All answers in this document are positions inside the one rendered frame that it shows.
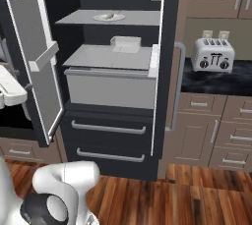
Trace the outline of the brown base cupboard door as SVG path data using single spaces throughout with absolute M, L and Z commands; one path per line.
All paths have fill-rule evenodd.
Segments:
M 179 113 L 174 132 L 165 133 L 162 158 L 167 163 L 207 167 L 214 142 L 211 143 L 218 115 Z

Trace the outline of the silver four-slot toaster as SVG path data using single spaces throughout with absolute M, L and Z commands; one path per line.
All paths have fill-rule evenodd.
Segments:
M 198 38 L 191 62 L 195 72 L 231 73 L 235 50 L 226 39 Z

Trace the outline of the white plate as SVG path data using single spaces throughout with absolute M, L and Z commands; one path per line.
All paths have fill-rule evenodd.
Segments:
M 99 22 L 118 22 L 118 21 L 121 21 L 121 20 L 124 20 L 125 19 L 125 16 L 124 15 L 120 15 L 120 14 L 114 14 L 114 17 L 110 20 L 101 20 L 99 18 L 100 15 L 96 15 L 94 16 L 94 20 L 95 21 L 99 21 Z

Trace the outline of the grey door bin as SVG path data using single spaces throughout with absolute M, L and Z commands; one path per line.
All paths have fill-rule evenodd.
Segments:
M 46 49 L 39 57 L 34 61 L 29 61 L 32 72 L 40 72 L 43 67 L 55 56 L 59 47 L 56 41 L 52 41 L 49 48 Z

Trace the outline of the black fridge door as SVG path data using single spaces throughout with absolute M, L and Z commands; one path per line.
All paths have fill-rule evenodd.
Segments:
M 151 156 L 162 157 L 172 58 L 179 0 L 161 0 L 158 36 L 157 93 L 153 121 Z

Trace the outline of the black freezer drawer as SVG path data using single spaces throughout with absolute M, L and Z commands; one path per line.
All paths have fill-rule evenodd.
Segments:
M 143 135 L 88 131 L 74 129 L 71 122 L 78 124 L 142 129 L 146 126 Z M 99 114 L 91 112 L 67 111 L 61 122 L 61 131 L 66 142 L 84 143 L 86 145 L 99 145 L 108 147 L 131 147 L 144 149 L 151 145 L 153 121 L 151 118 L 138 116 L 125 116 L 114 114 Z
M 97 164 L 101 175 L 138 179 L 144 181 L 155 181 L 158 177 L 158 159 L 156 157 L 150 156 L 147 152 L 82 145 L 72 142 L 64 143 L 64 146 L 69 162 L 81 160 L 93 161 Z M 145 154 L 145 160 L 142 163 L 136 163 L 79 156 L 76 152 L 78 147 L 81 149 L 81 151 L 85 152 L 122 156 L 140 157 L 142 154 Z

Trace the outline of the fridge door with grey lining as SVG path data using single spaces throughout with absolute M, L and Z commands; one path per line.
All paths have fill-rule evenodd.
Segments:
M 34 61 L 52 41 L 44 0 L 0 0 L 0 23 L 19 83 L 27 90 L 27 108 L 38 144 L 47 147 L 63 115 L 56 54 L 40 72 Z

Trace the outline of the brown drawer front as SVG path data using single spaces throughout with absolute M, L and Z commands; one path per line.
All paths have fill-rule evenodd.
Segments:
M 193 107 L 190 105 L 191 101 L 207 102 L 208 107 Z M 221 115 L 225 102 L 225 95 L 182 92 L 180 94 L 178 111 L 183 113 Z
M 252 150 L 252 141 L 231 140 L 230 135 L 252 138 L 252 125 L 221 122 L 216 138 L 217 146 Z
M 245 165 L 222 163 L 222 159 L 229 160 L 244 160 Z M 210 168 L 232 171 L 252 172 L 252 151 L 236 148 L 225 148 L 216 146 L 213 150 L 211 160 L 209 163 Z
M 227 122 L 252 124 L 252 114 L 240 113 L 240 108 L 252 110 L 252 96 L 229 95 L 223 110 L 222 119 Z
M 10 149 L 31 151 L 30 155 L 9 153 Z M 41 163 L 58 163 L 61 161 L 57 144 L 53 142 L 49 147 L 39 147 L 37 141 L 0 138 L 0 153 L 6 158 Z

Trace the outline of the grey crisper drawer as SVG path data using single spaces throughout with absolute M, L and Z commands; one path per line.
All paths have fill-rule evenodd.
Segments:
M 72 103 L 154 108 L 156 79 L 146 74 L 75 68 L 64 74 Z

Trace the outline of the white square container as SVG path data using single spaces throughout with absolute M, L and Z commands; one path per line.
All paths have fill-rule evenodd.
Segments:
M 138 53 L 141 48 L 141 37 L 136 36 L 113 36 L 110 46 L 117 53 Z

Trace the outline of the grey fridge shelf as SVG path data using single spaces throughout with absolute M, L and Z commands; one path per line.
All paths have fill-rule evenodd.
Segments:
M 137 53 L 114 51 L 108 45 L 85 45 L 64 63 L 69 67 L 147 70 L 152 56 L 151 47 L 141 47 Z
M 94 16 L 107 13 L 124 15 L 118 22 L 99 22 Z M 160 11 L 123 11 L 123 10 L 77 10 L 56 22 L 57 25 L 126 25 L 126 26 L 158 26 Z

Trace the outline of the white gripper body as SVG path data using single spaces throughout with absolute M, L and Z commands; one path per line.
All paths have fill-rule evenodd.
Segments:
M 3 65 L 0 65 L 0 109 L 25 103 L 27 99 L 27 91 Z

